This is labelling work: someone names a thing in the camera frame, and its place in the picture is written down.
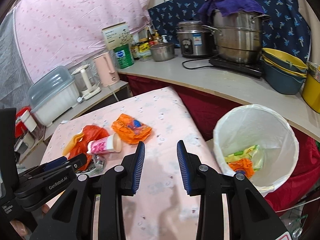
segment rice cooker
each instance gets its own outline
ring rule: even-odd
[[[215,50],[210,30],[202,27],[201,21],[183,21],[177,26],[181,54],[184,57],[211,57]]]

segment human hand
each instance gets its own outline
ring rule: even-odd
[[[44,204],[41,207],[43,216],[48,213],[49,209],[50,208],[49,208],[49,206],[47,204]],[[16,232],[19,234],[19,236],[23,237],[23,236],[26,236],[28,234],[27,227],[23,223],[21,223],[20,221],[12,220],[10,223],[13,226],[13,228],[16,230]]]

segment patterned tablecloth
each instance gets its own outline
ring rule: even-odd
[[[177,159],[177,142],[182,139],[188,152],[197,154],[202,163],[218,172],[220,169],[186,107],[172,88],[128,98],[59,125],[42,163],[60,157],[72,136],[81,132],[86,125],[96,124],[113,134],[111,124],[121,113],[153,129],[145,141],[146,153],[139,190],[134,197],[122,198],[127,239],[194,240],[200,197],[189,197],[184,190]],[[136,145],[123,143],[120,153],[106,155],[104,172],[120,164],[123,157],[134,153],[135,149]],[[228,224],[225,223],[225,235],[228,236],[228,232]]]

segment green can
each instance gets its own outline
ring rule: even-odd
[[[113,49],[116,58],[119,62],[120,68],[127,68],[133,65],[133,58],[130,52],[129,44],[124,44]]]

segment white cable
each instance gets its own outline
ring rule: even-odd
[[[120,100],[117,98],[116,94],[114,93],[114,91],[111,89],[110,86],[108,86],[108,88],[110,89],[110,91],[113,93],[113,95],[115,96],[117,102],[120,102]]]
[[[283,212],[283,211],[287,211],[287,210],[290,210],[290,209],[292,209],[292,208],[296,208],[296,207],[299,207],[299,206],[302,206],[302,205],[311,203],[311,202],[313,202],[313,201],[315,201],[315,200],[318,200],[318,199],[320,199],[320,197],[317,197],[317,198],[315,198],[315,199],[313,199],[313,200],[310,200],[310,201],[308,201],[308,202],[305,202],[305,203],[302,203],[302,204],[293,206],[293,207],[291,207],[291,208],[287,208],[287,209],[284,209],[284,210],[276,211],[276,213],[278,213],[278,212]]]

